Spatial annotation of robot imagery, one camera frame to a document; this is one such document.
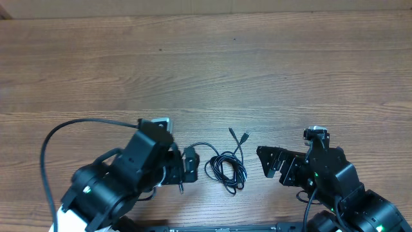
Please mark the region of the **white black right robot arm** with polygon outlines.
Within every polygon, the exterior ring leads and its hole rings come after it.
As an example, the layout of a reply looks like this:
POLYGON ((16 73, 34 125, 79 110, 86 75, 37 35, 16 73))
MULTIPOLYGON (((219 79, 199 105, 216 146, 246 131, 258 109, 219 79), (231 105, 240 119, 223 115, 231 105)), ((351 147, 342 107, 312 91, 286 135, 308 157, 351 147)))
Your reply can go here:
POLYGON ((280 183, 308 194, 302 231, 411 231, 394 204, 367 190, 342 149, 312 138, 307 153, 260 146, 265 177, 279 171, 280 183))

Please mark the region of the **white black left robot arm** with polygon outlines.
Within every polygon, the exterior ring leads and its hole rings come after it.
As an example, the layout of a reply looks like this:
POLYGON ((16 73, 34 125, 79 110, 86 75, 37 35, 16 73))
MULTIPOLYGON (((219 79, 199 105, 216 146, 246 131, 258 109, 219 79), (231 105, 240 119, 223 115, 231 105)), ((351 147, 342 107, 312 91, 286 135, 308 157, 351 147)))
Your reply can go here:
POLYGON ((73 174, 61 207, 50 204, 51 231, 115 231, 141 194, 197 181, 200 158, 194 148, 178 149, 170 119, 139 119, 132 127, 125 148, 113 148, 73 174))

